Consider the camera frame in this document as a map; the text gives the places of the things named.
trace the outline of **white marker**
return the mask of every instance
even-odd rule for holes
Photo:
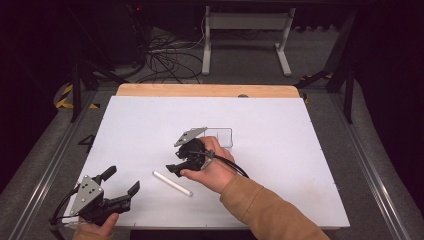
[[[190,196],[190,197],[193,196],[193,193],[191,191],[189,191],[189,190],[181,187],[180,185],[174,183],[173,181],[171,181],[169,178],[163,176],[162,174],[160,174],[156,171],[153,171],[153,175],[155,177],[159,178],[160,180],[164,181],[165,183],[169,184],[171,187],[173,187],[173,188],[177,189],[178,191],[184,193],[185,195]]]

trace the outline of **dark floor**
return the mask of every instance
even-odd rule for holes
[[[210,75],[200,75],[198,81],[213,84],[295,84],[300,76],[312,75],[323,68],[337,32],[333,29],[307,30],[303,33],[291,31],[286,55],[293,72],[292,77],[283,76],[277,55],[273,50],[274,39],[279,36],[280,34],[275,32],[265,32],[250,41],[228,34],[216,36],[212,45]],[[202,57],[201,46],[188,52]],[[179,56],[179,61],[195,72],[201,69],[201,63],[190,56]],[[129,78],[129,81],[136,82],[150,72],[145,68],[136,76]],[[156,82],[160,83],[162,80],[163,78],[158,78]],[[197,82],[194,78],[185,81]],[[351,127],[357,133],[367,160],[377,171],[393,203],[394,212],[398,217],[396,220],[400,221],[409,237],[396,236],[391,230],[388,224],[390,221],[378,204],[379,201],[376,200],[378,196],[360,164],[358,150],[351,140],[349,128],[346,127],[344,119],[339,116],[340,108],[335,102],[341,101],[343,92],[327,94],[324,89],[326,82],[327,80],[320,80],[301,90],[302,93],[307,93],[307,109],[334,180],[340,187],[340,196],[351,223],[350,228],[326,231],[326,233],[331,239],[424,239],[423,218],[380,143],[360,86],[355,85],[352,115],[354,124]],[[7,239],[11,234],[13,235],[10,239],[54,239],[48,230],[47,221],[63,196],[78,181],[77,178],[87,157],[87,147],[78,145],[78,142],[90,134],[96,134],[108,101],[116,93],[117,87],[117,84],[111,82],[101,82],[99,91],[92,99],[92,103],[100,104],[100,108],[88,109],[79,124],[73,125],[75,133],[69,139],[68,148],[62,152],[58,149],[61,149],[65,133],[70,127],[72,110],[59,109],[55,119],[0,196],[0,239]],[[44,185],[45,195],[32,196],[32,193],[38,190],[37,187],[43,187],[39,185],[40,180],[46,178],[46,169],[51,168],[49,164],[53,162],[52,159],[57,159],[58,155],[62,158],[58,171],[50,173],[50,178],[54,181]],[[39,204],[28,205],[34,199],[38,199]],[[25,209],[32,215],[22,215]],[[63,232],[67,239],[71,238],[72,230],[65,229]],[[140,236],[143,237],[138,239],[163,239],[169,238],[170,232],[144,232]],[[186,235],[182,234],[180,238],[187,239],[184,236]],[[115,239],[129,238],[129,230],[117,230]],[[210,235],[190,235],[189,238],[215,239]],[[244,239],[234,235],[232,238]]]

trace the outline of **white board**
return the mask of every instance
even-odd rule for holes
[[[180,163],[173,144],[197,127],[231,128],[231,153],[249,176],[297,206],[320,227],[348,227],[333,177],[301,98],[112,97],[79,180],[116,165],[105,197],[126,194],[140,180],[131,211],[117,226],[245,228],[203,185],[165,168]],[[152,175],[189,189],[189,197]],[[65,212],[68,214],[73,198]]]

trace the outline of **brown sleeve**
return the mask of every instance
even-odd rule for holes
[[[104,237],[104,236],[100,236],[94,233],[81,230],[79,228],[77,228],[77,230],[75,231],[74,237],[72,238],[72,240],[112,240],[112,239],[113,239],[113,235]]]
[[[231,179],[220,200],[259,240],[329,239],[291,203],[240,175]]]

